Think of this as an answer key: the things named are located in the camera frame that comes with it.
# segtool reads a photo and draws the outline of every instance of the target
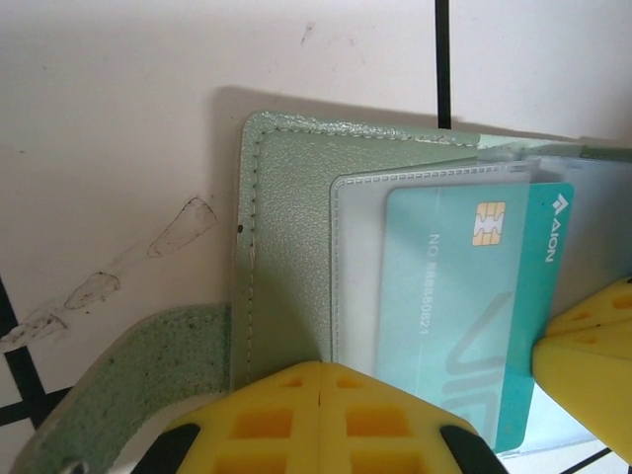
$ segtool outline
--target card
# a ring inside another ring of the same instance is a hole
[[[377,378],[465,418],[497,452],[518,447],[572,199],[568,184],[391,193]]]

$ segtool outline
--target tiled floor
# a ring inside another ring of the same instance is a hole
[[[632,144],[629,2],[452,0],[449,12],[455,128]],[[431,0],[6,1],[0,41],[0,274],[19,322],[53,317],[27,333],[46,392],[148,314],[229,298],[249,113],[436,126]],[[148,255],[194,197],[213,225]],[[86,286],[103,274],[116,279],[101,293]],[[89,305],[68,304],[87,288]],[[0,404],[18,401],[0,359]],[[31,432],[0,429],[0,472]],[[614,459],[598,472],[619,472]]]

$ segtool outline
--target stain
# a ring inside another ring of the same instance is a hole
[[[300,40],[301,45],[304,45],[305,42],[309,40],[309,38],[314,33],[314,28],[316,28],[316,24],[314,22],[307,22],[307,24],[305,25],[305,31],[303,32],[303,38],[301,38]]]
[[[36,309],[27,319],[0,338],[0,353],[15,349],[45,338],[56,332],[68,329],[61,318],[52,313]]]
[[[147,255],[157,258],[173,254],[196,240],[216,223],[217,217],[208,204],[199,197],[194,197],[149,246]]]
[[[119,279],[104,272],[96,272],[75,289],[63,303],[65,309],[81,309],[96,301],[105,301],[115,291],[120,289]]]

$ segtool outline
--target credit card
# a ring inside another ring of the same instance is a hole
[[[377,378],[518,447],[572,200],[565,183],[391,193]]]

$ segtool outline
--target black grout line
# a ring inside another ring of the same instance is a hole
[[[436,47],[436,108],[439,128],[452,128],[450,92],[450,8],[448,0],[434,0]]]
[[[0,336],[4,336],[18,325],[18,320],[7,290],[0,278]],[[46,392],[41,385],[38,370],[33,362],[29,349],[19,348],[4,354],[11,375],[16,382],[24,410],[31,419],[34,428],[38,428],[48,416],[49,409],[46,403]]]
[[[54,392],[50,392],[46,394],[45,399],[42,403],[46,408],[46,415],[48,416],[50,412],[63,400],[63,397],[70,391],[72,387],[62,388],[61,390],[57,390]],[[27,411],[27,405],[24,402],[17,402],[13,405],[6,405],[4,407],[0,407],[0,427],[4,427],[5,425],[11,425],[12,423],[17,423],[21,420],[25,420],[29,418],[29,413]]]
[[[612,452],[612,450],[609,447],[606,447],[602,449],[601,451],[596,452],[592,456],[587,457],[583,461],[578,462],[574,466],[569,467],[565,471],[562,471],[560,474],[574,474],[580,471],[581,469],[584,469],[585,467],[593,464],[595,461],[602,459],[606,454],[609,454],[610,452]]]
[[[11,425],[29,417],[24,403],[18,402],[0,408],[0,427]]]

